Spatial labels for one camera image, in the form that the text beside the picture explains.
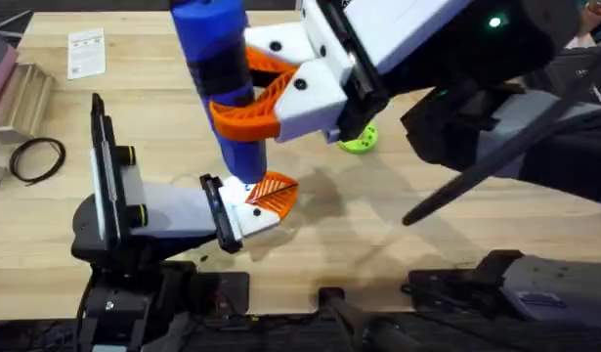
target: black band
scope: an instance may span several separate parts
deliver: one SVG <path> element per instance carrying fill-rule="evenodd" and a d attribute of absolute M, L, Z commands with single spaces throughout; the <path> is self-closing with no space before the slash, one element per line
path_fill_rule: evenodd
<path fill-rule="evenodd" d="M 18 173 L 18 163 L 20 161 L 20 158 L 26 150 L 28 150 L 29 148 L 31 148 L 37 144 L 40 144 L 40 143 L 50 144 L 51 147 L 53 147 L 53 149 L 55 149 L 55 151 L 57 151 L 57 154 L 59 155 L 59 157 L 57 158 L 57 161 L 55 162 L 55 164 L 48 171 L 46 171 L 43 175 L 33 177 L 33 178 L 24 178 L 20 175 L 20 173 Z M 57 171 L 59 171 L 59 169 L 64 165 L 64 162 L 65 162 L 65 147 L 64 147 L 63 143 L 61 143 L 60 141 L 53 139 L 53 138 L 46 138 L 46 137 L 34 138 L 34 139 L 31 139 L 31 140 L 28 140 L 28 141 L 22 143 L 21 146 L 16 148 L 14 153 L 11 155 L 11 158 L 9 159 L 9 170 L 11 171 L 11 174 L 14 175 L 14 177 L 19 179 L 20 181 L 26 182 L 27 186 L 31 186 L 31 185 L 34 185 L 41 181 L 44 181 L 44 180 L 52 177 L 53 175 L 55 175 L 57 173 Z"/>
<path fill-rule="evenodd" d="M 243 40 L 211 59 L 188 63 L 188 67 L 198 94 L 203 97 L 233 92 L 250 81 Z"/>

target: blue cylinder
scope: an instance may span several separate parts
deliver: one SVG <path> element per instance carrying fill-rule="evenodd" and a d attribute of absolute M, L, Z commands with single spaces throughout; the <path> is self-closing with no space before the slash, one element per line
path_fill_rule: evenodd
<path fill-rule="evenodd" d="M 267 169 L 265 141 L 236 142 L 221 136 L 209 102 L 243 107 L 254 101 L 243 31 L 247 17 L 241 0 L 175 1 L 172 19 L 204 104 L 211 129 L 229 171 L 243 183 L 257 183 Z"/>

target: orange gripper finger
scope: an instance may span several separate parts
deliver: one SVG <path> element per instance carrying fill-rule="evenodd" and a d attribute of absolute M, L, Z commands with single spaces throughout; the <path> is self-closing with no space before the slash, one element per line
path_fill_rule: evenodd
<path fill-rule="evenodd" d="M 247 47 L 245 49 L 245 57 L 248 60 L 250 69 L 260 70 L 264 72 L 284 73 L 295 70 L 296 66 L 272 59 L 269 56 Z"/>
<path fill-rule="evenodd" d="M 298 197 L 298 182 L 277 172 L 268 171 L 254 186 L 246 203 L 272 210 L 280 220 L 291 210 Z"/>
<path fill-rule="evenodd" d="M 277 137 L 280 123 L 274 114 L 274 105 L 296 71 L 295 66 L 268 58 L 264 54 L 249 50 L 252 54 L 250 68 L 269 69 L 280 72 L 257 100 L 247 107 L 227 107 L 215 102 L 209 103 L 213 124 L 220 135 L 237 142 L 254 142 Z"/>

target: green object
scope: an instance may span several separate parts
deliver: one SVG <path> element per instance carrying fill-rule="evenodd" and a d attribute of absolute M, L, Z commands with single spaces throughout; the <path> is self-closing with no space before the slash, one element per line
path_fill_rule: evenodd
<path fill-rule="evenodd" d="M 376 125 L 370 122 L 359 138 L 348 142 L 337 142 L 337 146 L 348 153 L 363 154 L 371 151 L 376 142 L 378 142 L 378 130 Z"/>
<path fill-rule="evenodd" d="M 498 28 L 502 24 L 502 19 L 495 17 L 489 20 L 489 26 L 491 28 Z"/>

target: coiled black cable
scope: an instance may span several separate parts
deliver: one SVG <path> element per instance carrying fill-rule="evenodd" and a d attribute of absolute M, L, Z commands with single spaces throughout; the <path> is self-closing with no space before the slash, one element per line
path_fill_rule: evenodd
<path fill-rule="evenodd" d="M 18 172 L 18 163 L 20 162 L 22 154 L 24 152 L 26 152 L 29 148 L 36 146 L 40 143 L 48 143 L 48 144 L 50 144 L 51 147 L 53 147 L 53 149 L 57 152 L 57 155 L 58 155 L 57 161 L 48 171 L 46 171 L 42 175 L 39 175 L 37 177 L 32 177 L 32 178 L 22 177 L 20 175 L 20 173 Z M 33 138 L 31 140 L 28 140 L 28 141 L 22 143 L 19 147 L 17 147 L 14 150 L 14 153 L 11 155 L 11 158 L 9 159 L 9 170 L 11 171 L 11 174 L 14 175 L 14 177 L 19 179 L 20 181 L 26 182 L 27 186 L 32 186 L 32 185 L 37 184 L 38 182 L 42 182 L 42 181 L 52 177 L 53 175 L 55 175 L 57 173 L 57 171 L 59 171 L 59 169 L 64 165 L 64 162 L 65 162 L 65 146 L 64 146 L 64 144 L 53 138 L 39 137 L 39 138 Z"/>

